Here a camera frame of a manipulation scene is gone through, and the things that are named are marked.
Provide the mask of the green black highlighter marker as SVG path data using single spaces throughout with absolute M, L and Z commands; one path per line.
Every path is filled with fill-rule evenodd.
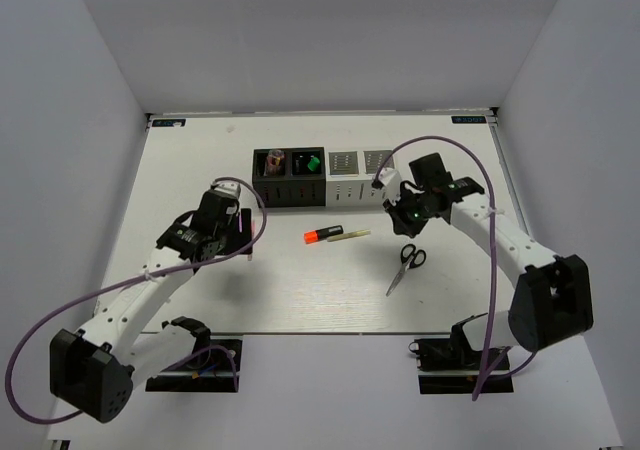
M 311 174 L 319 173 L 321 171 L 321 160 L 318 157 L 311 155 L 306 168 Z

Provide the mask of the black handled scissors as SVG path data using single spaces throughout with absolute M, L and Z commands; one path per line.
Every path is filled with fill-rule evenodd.
M 400 260 L 401 266 L 386 290 L 386 297 L 389 297 L 394 292 L 409 270 L 419 268 L 426 262 L 427 253 L 423 249 L 417 248 L 414 244 L 406 244 L 401 249 Z

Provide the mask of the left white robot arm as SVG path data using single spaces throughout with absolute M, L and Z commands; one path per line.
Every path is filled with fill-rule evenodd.
M 251 213 L 241 209 L 236 182 L 215 183 L 199 207 L 177 218 L 159 237 L 142 267 L 141 281 L 126 286 L 98 315 L 74 332 L 59 331 L 50 343 L 53 395 L 101 422 L 112 421 L 133 390 L 170 367 L 205 366 L 211 331 L 184 316 L 141 332 L 170 297 L 196 273 L 196 264 L 237 251 L 246 253 Z

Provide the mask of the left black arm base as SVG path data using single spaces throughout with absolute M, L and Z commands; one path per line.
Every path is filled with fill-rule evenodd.
M 236 393 L 240 383 L 243 339 L 211 338 L 211 344 L 224 347 L 233 357 L 236 371 L 224 350 L 213 349 L 180 367 L 163 371 L 147 380 L 148 393 Z

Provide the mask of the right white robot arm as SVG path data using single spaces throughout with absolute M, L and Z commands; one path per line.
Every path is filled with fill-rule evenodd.
M 410 181 L 385 168 L 372 182 L 387 196 L 383 207 L 394 233 L 414 238 L 429 220 L 440 218 L 496 256 L 514 289 L 508 310 L 453 326 L 451 354 L 459 366 L 472 369 L 486 359 L 488 325 L 492 347 L 520 346 L 529 352 L 593 327 L 589 270 L 580 257 L 560 256 L 491 209 L 484 187 L 470 177 L 453 178 L 439 154 L 412 161 L 410 169 Z

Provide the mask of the orange slim highlighter pen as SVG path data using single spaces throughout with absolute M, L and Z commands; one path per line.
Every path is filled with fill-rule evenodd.
M 251 220 L 251 237 L 250 240 L 252 240 L 255 237 L 255 233 L 256 233 L 256 224 L 255 224 L 255 219 Z M 252 248 L 249 249 L 249 253 L 247 254 L 247 260 L 250 262 L 253 259 L 253 254 L 252 254 Z

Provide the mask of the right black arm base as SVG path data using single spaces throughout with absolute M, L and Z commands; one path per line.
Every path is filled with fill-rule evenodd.
M 452 326 L 448 336 L 416 338 L 408 345 L 416 358 L 421 395 L 471 395 L 480 373 L 481 351 L 464 335 L 469 317 Z

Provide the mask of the orange black highlighter marker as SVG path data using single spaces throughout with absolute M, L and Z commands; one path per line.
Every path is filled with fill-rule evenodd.
M 333 236 L 342 235 L 343 233 L 344 229 L 341 225 L 334 225 L 306 232 L 303 235 L 303 239 L 306 244 L 313 244 L 320 241 L 325 241 Z

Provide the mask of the pink transparent glue tube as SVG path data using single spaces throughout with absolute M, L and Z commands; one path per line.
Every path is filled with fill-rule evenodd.
M 286 154 L 282 149 L 269 150 L 265 159 L 264 175 L 267 177 L 284 175 L 285 160 Z

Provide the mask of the yellow slim highlighter pen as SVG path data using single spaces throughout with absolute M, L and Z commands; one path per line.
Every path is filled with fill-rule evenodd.
M 327 242 L 333 243 L 353 238 L 360 238 L 371 235 L 371 230 L 357 230 L 352 232 L 347 232 L 339 235 L 330 236 L 327 238 Z

